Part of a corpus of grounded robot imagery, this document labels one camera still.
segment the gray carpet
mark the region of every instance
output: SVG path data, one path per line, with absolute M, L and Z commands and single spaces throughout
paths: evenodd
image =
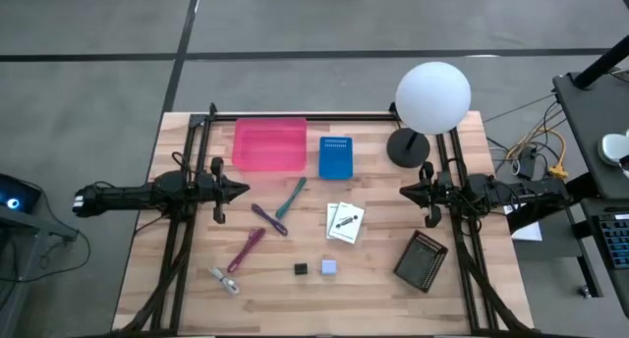
M 174 53 L 190 0 L 0 0 L 0 54 Z M 622 0 L 200 0 L 189 51 L 548 49 L 609 47 L 629 31 Z M 382 110 L 413 66 L 441 60 L 473 88 L 488 118 L 551 90 L 594 56 L 188 62 L 176 111 Z M 172 62 L 0 63 L 0 172 L 40 184 L 53 209 L 89 237 L 92 258 L 32 285 L 19 337 L 106 332 L 136 214 L 77 219 L 74 192 L 96 180 L 134 185 L 149 164 Z M 486 124 L 507 145 L 550 100 Z M 565 166 L 585 171 L 567 124 Z M 558 143 L 551 139 L 551 146 Z M 500 179 L 510 180 L 508 170 Z M 604 298 L 583 300 L 574 259 L 520 261 L 537 328 L 624 336 L 629 321 L 593 246 Z M 49 269 L 80 262 L 76 243 Z

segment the keyboard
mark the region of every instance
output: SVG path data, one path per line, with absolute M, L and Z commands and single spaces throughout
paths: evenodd
M 629 268 L 629 214 L 601 215 L 598 223 L 614 269 Z

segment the lamp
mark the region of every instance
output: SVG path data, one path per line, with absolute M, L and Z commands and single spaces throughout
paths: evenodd
M 430 62 L 421 64 L 400 81 L 395 92 L 397 114 L 409 128 L 389 137 L 386 152 L 401 167 L 418 167 L 429 156 L 424 134 L 445 133 L 465 117 L 470 108 L 470 83 L 454 66 Z

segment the black lamp base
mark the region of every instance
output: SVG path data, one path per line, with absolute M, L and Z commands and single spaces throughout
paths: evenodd
M 417 134 L 409 147 L 409 141 L 415 132 L 409 128 L 395 131 L 386 144 L 386 153 L 394 164 L 400 167 L 418 167 L 430 154 L 430 144 L 426 136 Z

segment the white card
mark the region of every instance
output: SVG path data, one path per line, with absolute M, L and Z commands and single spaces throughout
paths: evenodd
M 511 211 L 511 205 L 504 205 L 504 213 L 509 214 Z M 518 229 L 518 231 L 514 232 L 511 235 L 513 240 L 523 240 L 523 241 L 541 241 L 542 240 L 542 230 L 540 230 L 540 223 L 536 222 L 531 225 L 525 226 L 522 229 Z
M 332 227 L 332 221 L 334 221 L 334 215 L 336 215 L 336 209 L 338 209 L 338 203 L 327 204 L 327 226 L 325 227 L 325 238 L 333 240 L 330 236 L 330 228 Z
M 348 203 L 338 204 L 329 235 L 350 244 L 356 243 L 365 211 Z

